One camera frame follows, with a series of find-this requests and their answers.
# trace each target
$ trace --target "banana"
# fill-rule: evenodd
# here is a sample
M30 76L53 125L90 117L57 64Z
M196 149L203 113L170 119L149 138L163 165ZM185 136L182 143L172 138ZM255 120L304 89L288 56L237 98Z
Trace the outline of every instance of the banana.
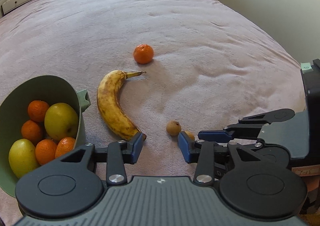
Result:
M128 118L119 104L119 91L125 80L146 72L124 72L114 70L100 82L97 91L97 104L100 115L111 131L124 140L130 140L140 129Z

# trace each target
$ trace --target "white drawer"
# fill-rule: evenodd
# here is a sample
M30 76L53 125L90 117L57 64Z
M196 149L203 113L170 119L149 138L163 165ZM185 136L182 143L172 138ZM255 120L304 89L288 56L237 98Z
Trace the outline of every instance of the white drawer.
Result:
M4 4L2 4L2 9L4 14L7 14L9 11L19 7L20 5L31 1L31 0L7 0Z

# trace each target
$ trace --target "green bowl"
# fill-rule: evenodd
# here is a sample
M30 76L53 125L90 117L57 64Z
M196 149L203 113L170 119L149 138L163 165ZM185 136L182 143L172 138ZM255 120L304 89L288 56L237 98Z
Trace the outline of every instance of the green bowl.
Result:
M9 150L21 139L21 127L29 120L27 108L33 100L69 104L79 116L79 127L75 147L85 144L85 128L82 113L91 105L87 90L76 92L64 79L44 75L32 78L15 88L0 106L0 187L15 197L18 178L9 165Z

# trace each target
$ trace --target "label sticker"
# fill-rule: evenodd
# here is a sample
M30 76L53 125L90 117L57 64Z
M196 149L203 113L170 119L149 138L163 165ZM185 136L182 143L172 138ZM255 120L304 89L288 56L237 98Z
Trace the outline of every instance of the label sticker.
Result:
M298 176L320 175L320 165L293 167L291 170Z
M313 71L310 63L301 63L300 66L303 73Z

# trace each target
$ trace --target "orange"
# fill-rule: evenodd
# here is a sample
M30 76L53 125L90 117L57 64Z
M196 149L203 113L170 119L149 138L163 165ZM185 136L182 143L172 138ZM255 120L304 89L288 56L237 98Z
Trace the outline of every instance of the orange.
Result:
M76 140L71 137L61 139L56 150L55 158L60 157L73 150L73 146L75 145L75 143Z
M22 137L30 140L35 146L42 140L43 129L33 120L26 121L21 128Z
M44 101L32 101L28 106L30 119L37 122L44 122L45 113L49 109L49 104Z
M44 165L55 159L57 144L51 139L44 139L36 146L36 159L40 165Z
M133 58L138 64L150 63L153 56L152 47L146 44L138 45L133 52Z

